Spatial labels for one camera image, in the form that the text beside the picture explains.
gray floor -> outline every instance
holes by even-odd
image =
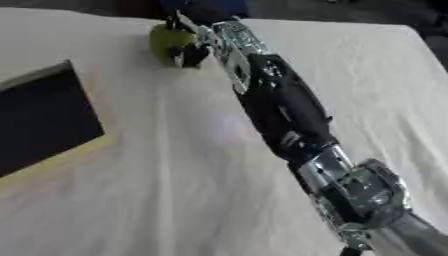
[[[436,18],[425,0],[247,0],[252,17],[290,20],[405,24],[427,34]],[[117,14],[115,0],[0,0],[0,6],[66,9],[100,15]],[[448,39],[430,37],[429,46],[448,67]]]

black panel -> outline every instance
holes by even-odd
[[[102,135],[71,69],[0,92],[0,177]]]

robotic arm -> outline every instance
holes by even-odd
[[[330,229],[342,256],[448,256],[448,237],[416,216],[402,180],[378,160],[354,164],[331,134],[332,117],[297,73],[235,17],[176,11],[166,27],[195,34],[173,47],[180,67],[209,51],[227,72],[255,128],[288,168]]]

yellow-green ball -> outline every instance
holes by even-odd
[[[149,47],[156,58],[164,65],[174,66],[168,50],[183,48],[194,42],[195,35],[186,31],[170,30],[165,24],[154,26],[149,33]]]

white table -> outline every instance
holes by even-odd
[[[93,74],[111,146],[0,192],[8,256],[336,255],[342,244],[262,143],[213,59],[162,67],[155,21],[0,9],[0,80],[65,59]],[[335,116],[354,160],[383,160],[448,232],[448,76],[407,27],[247,24]]]

